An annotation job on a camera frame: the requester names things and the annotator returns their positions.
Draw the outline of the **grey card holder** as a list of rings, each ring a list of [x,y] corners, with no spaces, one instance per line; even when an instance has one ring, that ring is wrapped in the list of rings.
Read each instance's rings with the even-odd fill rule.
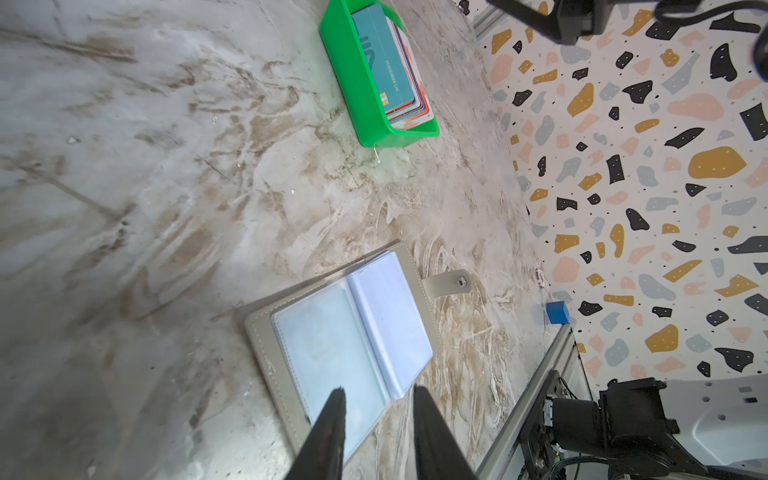
[[[422,277],[409,247],[397,242],[249,314],[245,330],[292,450],[300,451],[341,388],[350,459],[440,353],[433,300],[472,289],[465,270]]]

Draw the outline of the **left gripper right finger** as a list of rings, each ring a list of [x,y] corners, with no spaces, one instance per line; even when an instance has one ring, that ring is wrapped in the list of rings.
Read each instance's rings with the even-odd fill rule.
[[[414,388],[413,422],[418,479],[476,479],[429,390]]]

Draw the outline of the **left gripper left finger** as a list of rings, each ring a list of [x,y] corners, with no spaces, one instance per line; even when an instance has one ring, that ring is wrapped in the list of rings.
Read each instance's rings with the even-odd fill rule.
[[[340,480],[346,438],[346,394],[331,391],[285,480]]]

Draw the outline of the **teal credit card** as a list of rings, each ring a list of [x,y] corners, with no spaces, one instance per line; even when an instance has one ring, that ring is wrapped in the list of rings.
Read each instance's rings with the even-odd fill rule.
[[[377,426],[390,397],[347,281],[279,308],[271,320],[310,423],[331,391],[344,389],[348,461]]]

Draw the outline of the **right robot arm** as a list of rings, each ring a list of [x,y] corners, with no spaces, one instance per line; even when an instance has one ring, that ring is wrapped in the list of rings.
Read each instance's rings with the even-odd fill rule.
[[[591,382],[662,381],[687,464],[767,454],[767,5],[619,3],[558,54],[530,209]]]

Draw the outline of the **green card tray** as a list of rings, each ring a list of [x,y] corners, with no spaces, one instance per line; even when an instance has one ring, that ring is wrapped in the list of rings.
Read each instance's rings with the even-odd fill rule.
[[[386,119],[368,61],[351,14],[370,1],[330,0],[319,33],[333,67],[360,144],[366,148],[402,148],[437,138],[441,130],[431,119],[410,130],[393,128]]]

